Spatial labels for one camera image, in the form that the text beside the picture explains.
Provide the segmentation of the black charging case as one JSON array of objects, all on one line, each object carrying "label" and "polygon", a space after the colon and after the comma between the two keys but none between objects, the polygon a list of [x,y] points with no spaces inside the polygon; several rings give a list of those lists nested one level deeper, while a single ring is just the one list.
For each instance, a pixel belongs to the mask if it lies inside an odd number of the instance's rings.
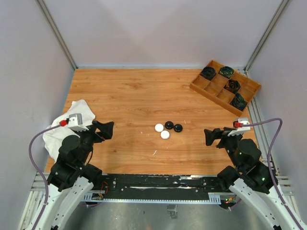
[{"label": "black charging case", "polygon": [[173,129],[174,129],[175,132],[179,133],[179,132],[182,132],[183,126],[181,124],[175,124]]},{"label": "black charging case", "polygon": [[165,128],[168,129],[168,130],[171,130],[173,129],[174,127],[174,123],[172,121],[166,121],[165,122]]}]

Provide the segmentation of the white charging case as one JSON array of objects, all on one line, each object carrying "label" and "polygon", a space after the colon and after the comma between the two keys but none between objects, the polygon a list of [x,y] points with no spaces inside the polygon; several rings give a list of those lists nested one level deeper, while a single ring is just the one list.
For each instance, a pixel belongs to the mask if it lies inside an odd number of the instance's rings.
[{"label": "white charging case", "polygon": [[164,140],[166,139],[169,139],[170,138],[170,133],[169,131],[167,130],[163,130],[161,133],[160,133],[160,137]]},{"label": "white charging case", "polygon": [[161,133],[164,130],[164,125],[158,123],[158,124],[155,125],[154,129],[155,129],[156,132]]}]

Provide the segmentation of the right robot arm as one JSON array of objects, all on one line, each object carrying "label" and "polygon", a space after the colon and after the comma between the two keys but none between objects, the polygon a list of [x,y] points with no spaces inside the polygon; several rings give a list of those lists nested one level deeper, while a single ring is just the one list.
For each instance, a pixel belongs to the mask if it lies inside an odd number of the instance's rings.
[{"label": "right robot arm", "polygon": [[220,190],[237,195],[271,230],[307,228],[286,201],[276,176],[260,161],[261,151],[252,139],[230,128],[205,129],[204,134],[205,144],[218,140],[217,148],[225,149],[233,163],[217,175]]}]

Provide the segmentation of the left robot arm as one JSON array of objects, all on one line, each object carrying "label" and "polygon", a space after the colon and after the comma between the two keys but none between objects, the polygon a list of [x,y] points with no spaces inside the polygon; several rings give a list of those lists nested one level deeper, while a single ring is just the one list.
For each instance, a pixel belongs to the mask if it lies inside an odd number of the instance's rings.
[{"label": "left robot arm", "polygon": [[102,186],[102,171],[89,162],[94,144],[113,136],[114,122],[96,120],[84,127],[71,127],[58,151],[49,176],[38,169],[45,184],[45,195],[27,229],[62,230],[68,219],[91,189]]}]

